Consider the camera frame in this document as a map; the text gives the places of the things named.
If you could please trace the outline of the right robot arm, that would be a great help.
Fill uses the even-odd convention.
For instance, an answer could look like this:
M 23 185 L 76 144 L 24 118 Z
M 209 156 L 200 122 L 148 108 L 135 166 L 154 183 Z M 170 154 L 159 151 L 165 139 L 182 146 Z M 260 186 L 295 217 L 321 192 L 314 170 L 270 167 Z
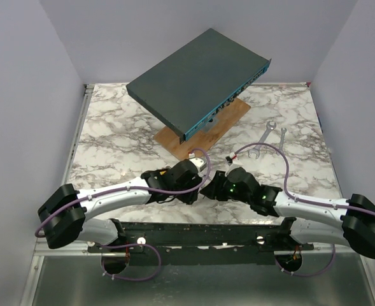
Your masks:
M 217 171 L 200 193 L 216 201 L 245 203 L 263 216 L 293 217 L 290 228 L 276 234 L 285 250 L 298 243 L 320 242 L 351 247 L 366 258 L 375 259 L 375 204 L 361 194 L 349 199 L 323 199 L 287 195 L 279 187 L 261 185 L 242 167 Z

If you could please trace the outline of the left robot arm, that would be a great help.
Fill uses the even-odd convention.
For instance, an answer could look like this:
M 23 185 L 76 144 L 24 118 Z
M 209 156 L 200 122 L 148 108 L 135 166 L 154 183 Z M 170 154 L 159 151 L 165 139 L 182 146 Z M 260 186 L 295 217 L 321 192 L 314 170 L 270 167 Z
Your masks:
M 36 235 L 44 237 L 50 249 L 84 240 L 117 252 L 125 242 L 119 224 L 112 220 L 98 221 L 98 215 L 175 198 L 190 205 L 197 200 L 202 184 L 199 174 L 206 167 L 202 159 L 192 158 L 171 168 L 146 171 L 132 180 L 99 189 L 76 190 L 72 184 L 64 184 L 38 209 L 41 227 Z

